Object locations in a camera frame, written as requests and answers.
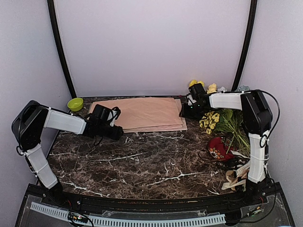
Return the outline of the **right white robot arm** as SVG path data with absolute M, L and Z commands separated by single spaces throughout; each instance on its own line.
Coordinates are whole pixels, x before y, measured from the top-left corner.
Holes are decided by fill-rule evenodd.
M 220 109 L 240 110 L 244 131 L 250 141 L 250 171 L 248 180 L 260 183 L 266 178 L 269 159 L 268 141 L 273 115 L 261 90 L 246 92 L 217 92 L 206 94 L 190 88 L 180 116 L 197 119 L 207 111 Z

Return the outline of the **bright yellow flower stem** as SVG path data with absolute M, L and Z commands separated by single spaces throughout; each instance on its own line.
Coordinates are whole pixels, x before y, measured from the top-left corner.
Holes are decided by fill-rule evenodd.
M 202 86 L 205 85 L 203 81 L 201 81 L 201 80 L 200 80 L 200 81 L 197 81 L 197 80 L 193 79 L 193 80 L 190 81 L 189 87 L 191 87 L 191 86 L 193 86 L 193 85 L 195 85 L 195 84 L 201 84 Z

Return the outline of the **pale yellow flower stem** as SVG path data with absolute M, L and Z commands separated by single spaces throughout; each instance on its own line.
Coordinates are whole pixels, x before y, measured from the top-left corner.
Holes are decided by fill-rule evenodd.
M 207 94 L 212 94 L 217 92 L 217 85 L 215 83 L 208 86 Z

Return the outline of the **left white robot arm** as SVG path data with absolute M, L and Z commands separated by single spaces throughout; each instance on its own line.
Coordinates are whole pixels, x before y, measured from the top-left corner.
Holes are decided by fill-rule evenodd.
M 15 118 L 11 130 L 18 143 L 16 151 L 20 156 L 26 157 L 32 173 L 42 186 L 50 190 L 48 198 L 56 206 L 63 206 L 67 202 L 67 196 L 58 189 L 61 188 L 61 183 L 52 172 L 43 153 L 41 146 L 43 129 L 67 131 L 94 139 L 106 137 L 119 140 L 124 133 L 121 126 L 115 125 L 120 114 L 118 107 L 109 109 L 96 105 L 92 113 L 81 117 L 31 100 Z

